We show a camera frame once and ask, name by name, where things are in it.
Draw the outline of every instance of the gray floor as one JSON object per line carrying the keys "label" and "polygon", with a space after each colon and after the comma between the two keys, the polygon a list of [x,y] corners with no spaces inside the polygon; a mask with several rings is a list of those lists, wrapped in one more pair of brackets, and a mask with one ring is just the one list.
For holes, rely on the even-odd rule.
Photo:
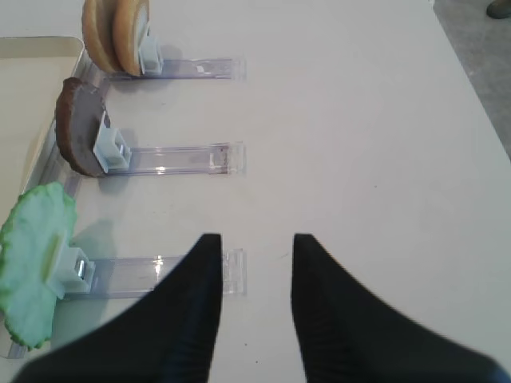
{"label": "gray floor", "polygon": [[511,18],[493,20],[490,0],[436,0],[434,10],[511,157]]}

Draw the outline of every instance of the white plastic clip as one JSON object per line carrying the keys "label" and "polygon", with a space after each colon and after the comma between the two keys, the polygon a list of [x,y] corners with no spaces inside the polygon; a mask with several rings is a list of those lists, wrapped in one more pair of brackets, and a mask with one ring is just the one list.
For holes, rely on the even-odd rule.
{"label": "white plastic clip", "polygon": [[109,169],[127,170],[129,168],[131,149],[122,138],[119,129],[110,126],[110,119],[106,112],[103,112],[101,118],[93,153],[105,173],[108,173]]}
{"label": "white plastic clip", "polygon": [[46,285],[63,299],[66,293],[89,293],[96,265],[79,247],[69,247],[61,233],[51,259]]}
{"label": "white plastic clip", "polygon": [[150,22],[145,25],[144,33],[140,37],[138,59],[142,74],[161,74],[163,71],[163,56],[157,36],[151,36]]}

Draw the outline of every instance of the white table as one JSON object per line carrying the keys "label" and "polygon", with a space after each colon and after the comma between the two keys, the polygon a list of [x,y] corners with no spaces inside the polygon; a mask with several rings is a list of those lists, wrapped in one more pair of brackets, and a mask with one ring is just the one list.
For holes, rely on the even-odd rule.
{"label": "white table", "polygon": [[[81,2],[0,4],[2,36],[80,35]],[[511,167],[430,4],[152,6],[168,55],[241,55],[248,79],[114,90],[115,125],[139,145],[243,140],[248,174],[132,179],[119,186],[129,213],[89,183],[102,197],[77,233],[105,218],[117,256],[183,254],[205,231],[246,250],[248,295],[224,300],[211,382],[304,381],[289,300],[296,232],[398,310],[511,370]],[[127,304],[61,306],[56,337]]]}

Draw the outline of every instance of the white tabletop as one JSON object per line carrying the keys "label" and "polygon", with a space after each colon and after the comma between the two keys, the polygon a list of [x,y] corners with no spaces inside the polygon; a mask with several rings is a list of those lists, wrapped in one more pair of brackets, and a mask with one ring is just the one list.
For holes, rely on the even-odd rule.
{"label": "white tabletop", "polygon": [[[1,36],[80,35],[81,2],[0,4]],[[78,200],[77,233],[105,219],[97,232],[111,230],[117,256],[183,254],[205,231],[248,253],[248,294],[224,300],[212,382],[305,380],[289,300],[296,232],[511,370],[511,167],[426,0],[153,0],[152,27],[171,58],[243,56],[248,79],[114,89],[115,125],[140,146],[242,140],[248,173],[133,178],[122,206],[91,181],[99,207]],[[56,335],[91,305],[62,306]],[[100,304],[96,317],[125,307]]]}

